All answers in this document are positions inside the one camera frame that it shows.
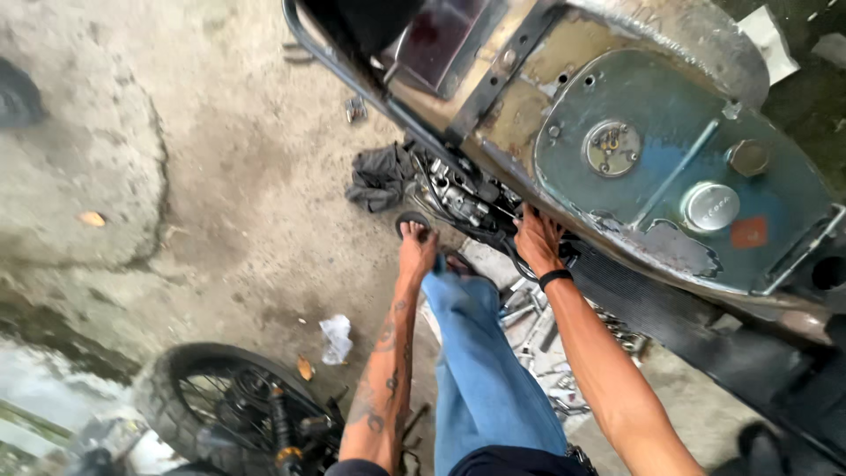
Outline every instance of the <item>blue jeans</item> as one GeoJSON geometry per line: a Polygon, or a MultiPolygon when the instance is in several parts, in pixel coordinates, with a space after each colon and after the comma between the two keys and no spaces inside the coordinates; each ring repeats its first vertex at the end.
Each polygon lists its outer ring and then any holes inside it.
{"type": "Polygon", "coordinates": [[[440,256],[422,286],[443,341],[435,367],[435,476],[447,476],[461,458],[489,445],[563,456],[561,423],[499,327],[497,289],[444,269],[440,256]]]}

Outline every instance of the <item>fuel cap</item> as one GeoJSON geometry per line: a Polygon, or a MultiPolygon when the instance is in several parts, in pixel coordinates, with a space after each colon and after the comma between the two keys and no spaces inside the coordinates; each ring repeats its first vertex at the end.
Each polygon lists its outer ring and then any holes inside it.
{"type": "Polygon", "coordinates": [[[717,231],[729,226],[740,211],[740,197],[731,187],[704,181],[682,198],[682,213],[689,228],[717,231]]]}

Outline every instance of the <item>person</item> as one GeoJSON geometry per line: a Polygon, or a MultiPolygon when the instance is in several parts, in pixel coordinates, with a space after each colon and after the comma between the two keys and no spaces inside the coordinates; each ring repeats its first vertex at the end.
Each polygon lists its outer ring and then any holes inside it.
{"type": "MultiPolygon", "coordinates": [[[[562,227],[523,206],[519,255],[540,278],[576,382],[608,442],[635,475],[703,474],[638,368],[563,272],[562,227]]],[[[422,287],[441,328],[435,475],[590,474],[499,326],[491,281],[437,254],[437,233],[403,223],[393,302],[367,363],[329,476],[397,472],[411,391],[411,340],[422,287]],[[421,234],[428,237],[420,242],[421,234]]]]}

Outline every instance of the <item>bolt hole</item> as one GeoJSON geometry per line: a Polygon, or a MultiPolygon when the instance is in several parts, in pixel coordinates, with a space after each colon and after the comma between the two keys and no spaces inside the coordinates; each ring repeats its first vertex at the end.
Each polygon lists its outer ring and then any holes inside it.
{"type": "Polygon", "coordinates": [[[810,280],[821,291],[832,290],[846,283],[846,258],[831,256],[814,265],[810,280]]]}

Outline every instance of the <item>gray cloth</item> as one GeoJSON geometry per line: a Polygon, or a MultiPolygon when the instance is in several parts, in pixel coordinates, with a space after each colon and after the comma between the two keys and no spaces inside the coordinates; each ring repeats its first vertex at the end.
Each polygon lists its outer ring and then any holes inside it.
{"type": "Polygon", "coordinates": [[[403,201],[403,183],[415,176],[409,145],[394,142],[359,153],[353,160],[353,183],[344,194],[347,200],[370,213],[382,212],[403,201]]]}

